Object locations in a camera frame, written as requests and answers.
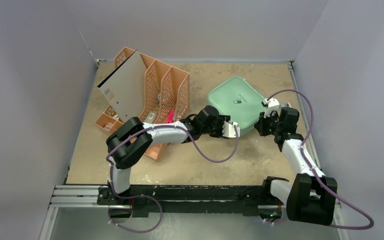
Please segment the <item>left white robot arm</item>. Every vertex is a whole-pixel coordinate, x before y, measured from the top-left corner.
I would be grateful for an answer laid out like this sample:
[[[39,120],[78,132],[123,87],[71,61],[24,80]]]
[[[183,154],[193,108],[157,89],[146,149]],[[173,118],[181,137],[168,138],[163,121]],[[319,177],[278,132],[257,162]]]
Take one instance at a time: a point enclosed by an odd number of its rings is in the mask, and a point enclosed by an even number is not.
[[[132,167],[150,147],[171,143],[195,145],[203,135],[238,140],[240,133],[237,122],[231,121],[229,115],[221,115],[211,105],[170,123],[146,123],[132,117],[106,140],[106,161],[110,166],[109,197],[118,205],[128,201]]]

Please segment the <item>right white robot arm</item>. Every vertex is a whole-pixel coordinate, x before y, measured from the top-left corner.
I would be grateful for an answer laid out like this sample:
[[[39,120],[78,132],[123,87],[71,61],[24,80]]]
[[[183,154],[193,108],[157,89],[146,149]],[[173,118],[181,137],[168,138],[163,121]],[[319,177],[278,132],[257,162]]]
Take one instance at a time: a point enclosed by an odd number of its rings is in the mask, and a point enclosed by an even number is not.
[[[259,114],[254,128],[260,136],[274,137],[296,174],[293,182],[269,177],[270,184],[261,189],[260,196],[268,204],[279,199],[291,221],[329,226],[333,222],[336,199],[328,190],[336,193],[338,184],[334,178],[327,177],[310,156],[303,135],[297,132],[299,118],[299,111],[291,107]]]

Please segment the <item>mint green storage case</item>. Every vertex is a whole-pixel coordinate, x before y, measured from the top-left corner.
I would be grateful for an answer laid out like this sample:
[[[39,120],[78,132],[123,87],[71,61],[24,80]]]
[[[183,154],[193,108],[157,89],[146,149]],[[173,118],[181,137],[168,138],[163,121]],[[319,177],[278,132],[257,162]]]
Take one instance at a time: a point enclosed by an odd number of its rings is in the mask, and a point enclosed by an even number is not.
[[[266,111],[262,105],[265,98],[244,78],[234,76],[212,89],[207,100],[221,115],[229,115],[237,122],[240,134],[246,135],[259,120],[260,113]]]

